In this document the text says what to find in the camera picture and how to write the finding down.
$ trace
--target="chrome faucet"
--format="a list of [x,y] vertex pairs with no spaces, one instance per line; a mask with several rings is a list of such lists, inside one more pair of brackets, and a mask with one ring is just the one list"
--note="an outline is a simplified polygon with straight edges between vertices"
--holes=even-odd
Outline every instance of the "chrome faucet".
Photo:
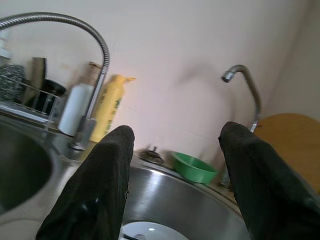
[[53,12],[29,12],[18,15],[12,15],[0,19],[0,31],[13,26],[33,23],[33,22],[58,22],[74,25],[91,34],[101,47],[103,61],[102,69],[96,80],[93,93],[86,109],[85,115],[82,116],[78,130],[70,143],[70,147],[76,150],[85,150],[88,145],[90,135],[96,125],[96,120],[92,117],[92,113],[97,102],[99,91],[105,80],[105,76],[109,67],[110,55],[108,46],[100,33],[86,22],[72,16],[53,13]]
[[[246,84],[248,85],[250,92],[251,92],[253,99],[254,99],[255,114],[254,114],[252,125],[250,127],[250,132],[253,133],[255,131],[255,129],[258,125],[258,122],[260,120],[260,117],[261,117],[261,99],[260,99],[259,93],[257,91],[257,88],[255,86],[255,83],[251,77],[251,74],[246,66],[240,65],[240,64],[232,66],[231,68],[229,68],[229,70],[227,70],[221,76],[221,79],[225,83],[229,83],[231,81],[231,79],[235,76],[236,73],[242,73],[242,75],[244,76],[244,79],[246,81]],[[230,188],[231,182],[230,182],[227,167],[225,168],[223,177],[220,181],[220,185],[222,185],[226,188]]]

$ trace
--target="kitchen sink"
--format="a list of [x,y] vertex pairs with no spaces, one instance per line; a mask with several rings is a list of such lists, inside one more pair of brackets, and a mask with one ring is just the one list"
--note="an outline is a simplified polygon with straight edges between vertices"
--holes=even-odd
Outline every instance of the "kitchen sink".
[[0,124],[0,215],[30,199],[51,173],[50,156],[39,143]]
[[214,193],[169,169],[134,158],[123,224],[154,222],[189,240],[249,240],[243,219]]

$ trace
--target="green bowl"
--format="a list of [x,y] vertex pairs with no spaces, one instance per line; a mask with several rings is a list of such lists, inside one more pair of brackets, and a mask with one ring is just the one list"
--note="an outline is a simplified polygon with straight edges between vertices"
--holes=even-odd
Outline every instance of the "green bowl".
[[174,169],[186,179],[208,184],[217,175],[217,171],[205,162],[181,152],[172,152]]

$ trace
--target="white wall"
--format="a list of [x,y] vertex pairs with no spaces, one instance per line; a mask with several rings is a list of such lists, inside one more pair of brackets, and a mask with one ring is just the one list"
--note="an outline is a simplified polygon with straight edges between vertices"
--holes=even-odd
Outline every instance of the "white wall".
[[[147,145],[210,162],[224,123],[249,124],[245,82],[220,80],[235,64],[250,69],[263,104],[270,97],[309,2],[305,0],[2,0],[0,17],[49,11],[80,18],[106,39],[109,74],[134,76],[113,127],[130,125]],[[80,29],[33,23],[13,29],[13,62],[48,58],[49,79],[71,86],[98,45]]]
[[320,1],[314,1],[275,87],[266,115],[304,114],[320,121]]

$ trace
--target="metal dish rack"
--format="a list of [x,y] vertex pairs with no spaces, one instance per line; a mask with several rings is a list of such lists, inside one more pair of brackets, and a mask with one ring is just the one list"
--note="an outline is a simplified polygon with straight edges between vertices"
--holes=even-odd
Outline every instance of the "metal dish rack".
[[[47,132],[50,124],[54,122],[55,116],[58,114],[57,108],[61,105],[61,98],[14,79],[7,78],[2,79],[2,81],[3,80],[11,83],[11,87],[17,90],[17,92],[20,92],[20,94],[11,97],[11,99],[5,99],[0,96],[0,112],[40,124]],[[25,99],[30,92],[34,92],[33,100],[27,103],[23,102],[23,99]],[[42,96],[46,96],[42,108],[39,107],[41,93]]]

